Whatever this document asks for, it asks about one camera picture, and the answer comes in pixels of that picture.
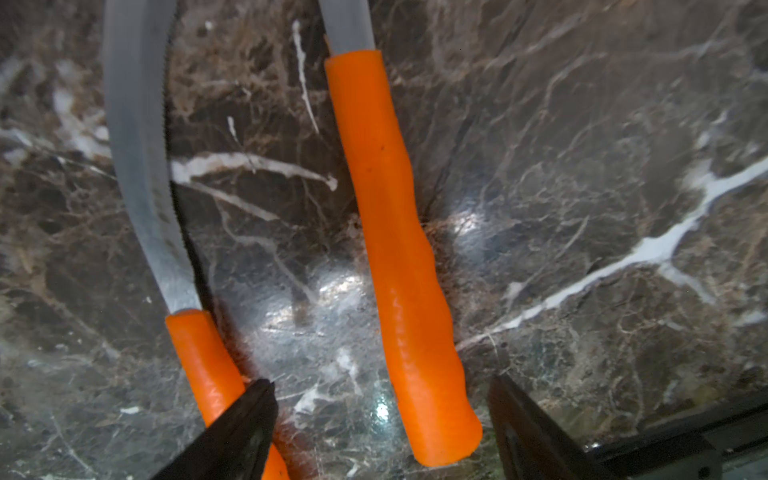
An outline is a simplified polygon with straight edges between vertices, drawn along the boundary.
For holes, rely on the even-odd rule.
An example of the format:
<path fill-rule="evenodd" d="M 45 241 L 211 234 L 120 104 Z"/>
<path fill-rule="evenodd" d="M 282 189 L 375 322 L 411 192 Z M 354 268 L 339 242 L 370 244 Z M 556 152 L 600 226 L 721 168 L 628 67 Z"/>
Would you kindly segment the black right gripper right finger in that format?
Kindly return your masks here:
<path fill-rule="evenodd" d="M 487 402 L 507 479 L 614 479 L 509 376 L 490 384 Z"/>

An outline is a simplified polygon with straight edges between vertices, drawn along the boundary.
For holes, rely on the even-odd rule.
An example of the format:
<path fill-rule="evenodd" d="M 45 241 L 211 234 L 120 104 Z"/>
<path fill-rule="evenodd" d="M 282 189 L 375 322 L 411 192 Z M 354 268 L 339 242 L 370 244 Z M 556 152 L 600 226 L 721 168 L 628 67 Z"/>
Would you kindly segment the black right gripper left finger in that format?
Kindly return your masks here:
<path fill-rule="evenodd" d="M 274 384 L 266 379 L 253 382 L 153 480 L 260 479 L 277 414 Z"/>

